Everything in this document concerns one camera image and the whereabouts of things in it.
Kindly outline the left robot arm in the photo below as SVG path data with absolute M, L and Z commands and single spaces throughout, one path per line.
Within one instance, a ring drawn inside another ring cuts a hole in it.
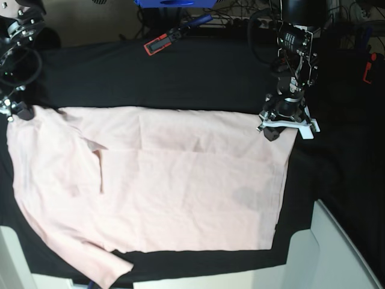
M 321 35 L 326 22 L 324 1 L 280 1 L 254 12 L 248 21 L 247 41 L 258 62 L 268 66 L 277 78 L 276 92 L 267 94 L 261 124 L 257 127 L 269 141 L 277 140 L 286 128 L 297 129 L 309 140 L 320 131 L 316 119 L 310 115 L 305 93 L 314 86 L 318 74 L 318 54 L 314 40 Z M 269 17 L 269 27 L 277 36 L 277 58 L 265 61 L 257 53 L 254 28 Z

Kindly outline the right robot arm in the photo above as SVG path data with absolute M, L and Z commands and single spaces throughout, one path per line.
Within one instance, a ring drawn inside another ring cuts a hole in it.
M 17 94 L 42 71 L 42 58 L 32 48 L 45 27 L 42 1 L 1 1 L 1 114 L 8 122 L 34 117 L 33 109 Z

